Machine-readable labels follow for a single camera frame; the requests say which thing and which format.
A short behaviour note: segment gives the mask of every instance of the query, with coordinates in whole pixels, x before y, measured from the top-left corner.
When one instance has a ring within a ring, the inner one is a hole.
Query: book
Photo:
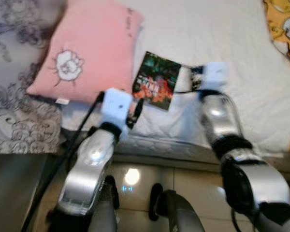
[[[146,52],[132,87],[135,98],[169,110],[181,64]]]

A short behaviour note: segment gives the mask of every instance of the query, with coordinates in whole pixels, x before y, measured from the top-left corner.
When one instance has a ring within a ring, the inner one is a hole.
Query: black cable
[[[61,165],[64,163],[65,159],[69,158],[73,154],[72,151],[76,150],[76,147],[74,145],[77,141],[78,136],[80,135],[80,133],[82,131],[84,124],[87,122],[89,116],[91,115],[92,111],[95,109],[97,104],[103,101],[103,97],[104,97],[104,92],[100,92],[99,95],[97,96],[96,100],[92,104],[91,108],[88,110],[88,113],[85,116],[85,118],[83,119],[81,125],[78,127],[78,130],[74,133],[72,139],[70,139],[70,144],[69,144],[68,148],[65,150],[64,154],[60,156],[60,158],[56,162],[54,168],[51,170],[50,174],[47,176],[45,182],[43,183],[43,185],[41,185],[41,190],[39,192],[37,192],[35,199],[32,201],[32,205],[27,213],[27,216],[26,216],[26,219],[23,223],[21,232],[26,232],[28,230],[29,224],[33,218],[33,215],[34,215],[36,209],[38,208],[38,206],[42,200],[42,197],[43,197],[45,191],[47,190],[49,184],[51,183],[51,181],[55,177],[55,175],[58,172]]]
[[[78,149],[80,144],[81,143],[79,143],[77,146],[75,146],[74,149],[71,151],[70,155],[67,157],[66,168],[65,168],[67,174],[71,170],[72,160],[73,160],[73,158],[75,158],[77,149]]]
[[[233,208],[231,209],[231,218],[232,218],[233,226],[235,227],[236,231],[237,232],[242,232],[240,230],[240,228],[238,227],[238,224],[237,224],[237,221],[236,221],[236,218],[235,218],[235,210]]]
[[[200,92],[202,90],[198,89],[198,90],[195,90],[195,91],[183,91],[183,92],[174,92],[175,94],[183,94],[183,93],[195,93],[195,92]]]
[[[256,220],[257,218],[259,217],[260,215],[260,210],[258,210],[255,215],[253,216],[253,220],[252,220],[252,231],[253,232],[256,232],[256,227],[255,227],[255,223],[256,223]]]
[[[135,110],[134,110],[134,114],[133,114],[133,117],[135,117],[136,119],[138,119],[141,115],[141,112],[143,110],[143,105],[144,105],[144,98],[140,99],[138,102],[137,102],[137,105],[135,107]]]

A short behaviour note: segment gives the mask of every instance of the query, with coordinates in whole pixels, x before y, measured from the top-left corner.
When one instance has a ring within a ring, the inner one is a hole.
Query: pillow tag
[[[61,104],[61,105],[67,105],[69,104],[70,100],[68,99],[63,99],[63,98],[58,98],[55,103]]]

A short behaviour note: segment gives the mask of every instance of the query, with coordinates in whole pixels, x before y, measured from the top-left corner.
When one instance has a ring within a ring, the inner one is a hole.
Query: gray patterned blanket
[[[26,94],[64,0],[0,0],[0,154],[54,153],[60,111]]]

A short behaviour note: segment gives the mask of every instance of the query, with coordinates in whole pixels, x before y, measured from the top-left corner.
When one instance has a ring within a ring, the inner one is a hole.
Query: white bedsheet
[[[145,51],[186,65],[228,62],[224,91],[235,101],[245,136],[264,154],[288,151],[290,62],[270,42],[261,0],[120,0],[145,17],[135,49],[134,76]],[[189,89],[183,69],[176,90]],[[174,95],[164,112],[150,106],[131,134],[208,146],[195,93]],[[63,108],[74,130],[86,107]],[[97,121],[93,116],[89,124]]]

